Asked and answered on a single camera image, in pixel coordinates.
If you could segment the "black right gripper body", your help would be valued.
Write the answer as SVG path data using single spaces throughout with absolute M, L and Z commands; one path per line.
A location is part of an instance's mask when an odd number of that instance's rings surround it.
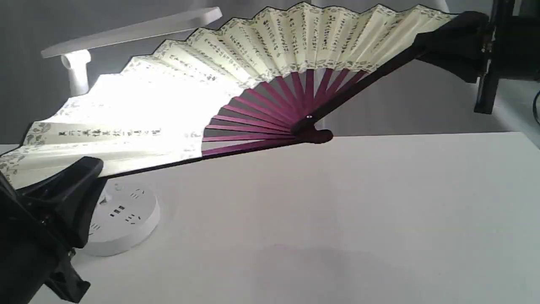
M 539 38 L 538 0 L 492 2 L 474 112 L 492 114 L 501 79 L 539 81 Z

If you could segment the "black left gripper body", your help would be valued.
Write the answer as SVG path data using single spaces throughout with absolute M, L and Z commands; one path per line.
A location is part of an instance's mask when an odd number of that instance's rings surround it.
M 43 285 L 62 300 L 81 302 L 91 284 L 71 263 L 76 249 L 48 233 L 1 177 L 2 304 L 28 304 Z

